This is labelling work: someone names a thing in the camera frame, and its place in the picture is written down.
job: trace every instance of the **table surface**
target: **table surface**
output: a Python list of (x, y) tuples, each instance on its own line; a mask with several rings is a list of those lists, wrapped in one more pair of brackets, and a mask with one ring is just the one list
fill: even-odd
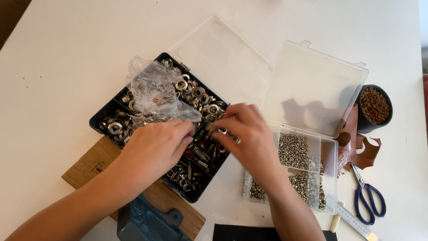
[[(274, 63), (289, 39), (367, 64), (366, 84), (381, 86), (394, 107), (389, 125), (367, 134), (383, 145), (360, 173), (388, 206), (371, 229), (383, 240), (428, 238), (417, 0), (33, 0), (0, 51), (0, 239), (73, 191), (61, 175), (101, 138), (88, 120), (123, 88), (129, 60), (154, 59), (215, 12)], [(215, 223), (273, 226), (267, 205), (241, 196), (242, 180), (231, 156), (193, 204), (207, 218), (197, 240), (211, 240)], [(339, 200), (351, 206), (356, 186), (352, 174), (341, 176)], [(328, 230), (333, 217), (316, 217)], [(343, 221), (337, 235), (363, 240)], [(83, 240), (118, 240), (116, 223), (104, 219)]]

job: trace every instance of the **clear plastic lid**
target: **clear plastic lid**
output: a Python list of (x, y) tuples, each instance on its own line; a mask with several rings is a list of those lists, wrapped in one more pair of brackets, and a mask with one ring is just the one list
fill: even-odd
[(285, 41), (272, 63), (214, 14), (170, 48), (170, 54), (223, 100), (257, 104), (270, 122), (322, 136), (339, 135), (369, 71)]

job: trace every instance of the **dark cup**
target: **dark cup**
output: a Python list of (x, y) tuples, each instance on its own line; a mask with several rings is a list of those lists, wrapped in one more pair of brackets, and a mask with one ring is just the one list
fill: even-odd
[[(389, 107), (389, 115), (386, 118), (386, 120), (384, 122), (382, 122), (381, 124), (375, 124), (375, 123), (371, 122), (367, 118), (367, 116), (364, 114), (363, 108), (361, 107), (361, 94), (368, 87), (373, 87), (373, 89), (375, 89), (377, 92), (381, 93), (385, 97), (386, 104)], [(391, 100), (389, 99), (389, 97), (385, 93), (385, 91), (382, 90), (382, 88), (380, 88), (379, 86), (374, 85), (374, 84), (363, 85), (363, 87), (361, 88), (360, 93), (357, 96), (357, 99), (355, 100), (355, 103), (358, 105), (358, 125), (357, 125), (357, 132), (358, 133), (369, 133), (372, 130), (375, 130), (375, 129), (379, 128), (379, 127), (386, 126), (391, 121), (391, 118), (392, 118), (392, 104), (391, 104)]]

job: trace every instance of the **scissors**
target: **scissors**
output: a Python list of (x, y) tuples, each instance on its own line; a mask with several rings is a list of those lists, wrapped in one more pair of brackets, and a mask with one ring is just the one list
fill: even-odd
[[(375, 223), (375, 219), (374, 219), (375, 215), (378, 217), (384, 217), (385, 216), (385, 213), (386, 213), (385, 199), (383, 198), (382, 194), (376, 188), (374, 188), (372, 185), (364, 182), (363, 178), (358, 173), (357, 167), (354, 166), (354, 164), (351, 163), (351, 166), (352, 166), (352, 169), (354, 169), (355, 176), (357, 177), (357, 181), (360, 184), (360, 186), (357, 188), (357, 190), (355, 190), (355, 200), (354, 200), (355, 212), (357, 213), (357, 217), (364, 224), (373, 225)], [(365, 187), (367, 192), (369, 193), (370, 204), (372, 205), (373, 211), (370, 209), (369, 205), (367, 204), (367, 201), (364, 199), (363, 187)], [(382, 211), (380, 213), (378, 213), (377, 208), (375, 206), (375, 201), (373, 200), (373, 194), (372, 194), (371, 190), (373, 190), (379, 196), (379, 199), (382, 203)], [(370, 221), (368, 221), (368, 222), (365, 221), (360, 214), (360, 208), (358, 207), (358, 199), (359, 198), (361, 199), (361, 201), (363, 202), (364, 206), (366, 207), (367, 211), (370, 214)]]

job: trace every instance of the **plastic bag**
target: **plastic bag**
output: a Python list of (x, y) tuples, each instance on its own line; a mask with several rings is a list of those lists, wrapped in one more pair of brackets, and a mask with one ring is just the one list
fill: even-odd
[(201, 121), (201, 113), (177, 98), (175, 83), (180, 80), (180, 74), (178, 68), (139, 56), (129, 62), (127, 87), (134, 95), (134, 108), (141, 112), (132, 117), (134, 123), (143, 126), (165, 118)]

